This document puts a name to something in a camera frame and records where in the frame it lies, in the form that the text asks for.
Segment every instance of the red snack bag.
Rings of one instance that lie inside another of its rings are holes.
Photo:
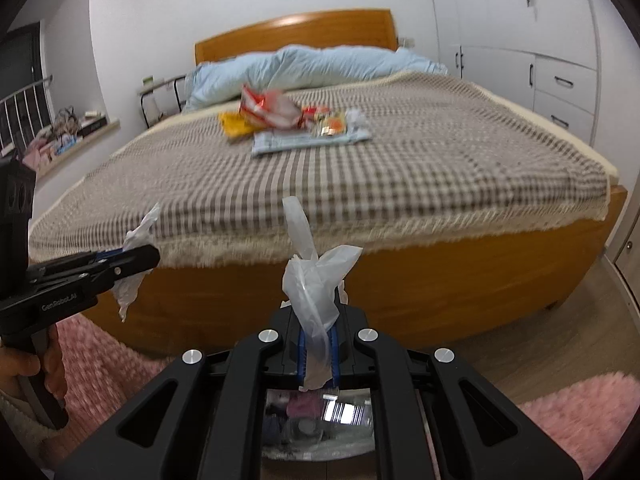
[[[242,86],[240,113],[251,124],[263,128],[291,130],[300,127],[302,110],[277,90],[258,94]]]
[[[307,128],[313,128],[314,125],[327,117],[331,113],[331,109],[327,106],[308,106],[302,108],[302,123]]]

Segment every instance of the pink rug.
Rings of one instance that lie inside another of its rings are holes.
[[[43,456],[52,468],[169,362],[142,357],[83,316],[65,319],[58,330],[70,421],[59,436],[44,444]],[[639,406],[640,383],[619,372],[574,384],[521,409],[588,478],[613,450]]]

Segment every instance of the checkered bedspread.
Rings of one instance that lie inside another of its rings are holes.
[[[359,108],[373,140],[251,158],[216,114],[160,124],[69,191],[32,228],[44,260],[114,248],[159,202],[164,266],[290,256],[282,198],[295,195],[319,252],[366,250],[602,220],[609,179],[571,143],[447,76],[405,73],[290,92]]]

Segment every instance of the wardrobe door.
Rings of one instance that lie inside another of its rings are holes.
[[[536,57],[527,52],[462,46],[462,77],[533,110]]]
[[[491,34],[486,0],[456,0],[460,43],[469,46],[485,46]]]
[[[438,27],[440,62],[451,75],[460,76],[460,29],[458,27],[458,4],[456,0],[433,0]]]
[[[487,0],[487,5],[491,34],[486,46],[597,68],[589,0]]]

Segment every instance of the cabinet handle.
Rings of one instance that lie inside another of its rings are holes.
[[[558,76],[555,76],[554,79],[556,80],[556,83],[558,83],[560,86],[565,86],[567,88],[574,87],[574,83],[572,81],[569,81],[568,79],[564,79]]]
[[[567,121],[563,121],[562,119],[558,119],[555,115],[551,115],[551,120],[556,124],[562,126],[565,130],[569,129],[569,123]]]

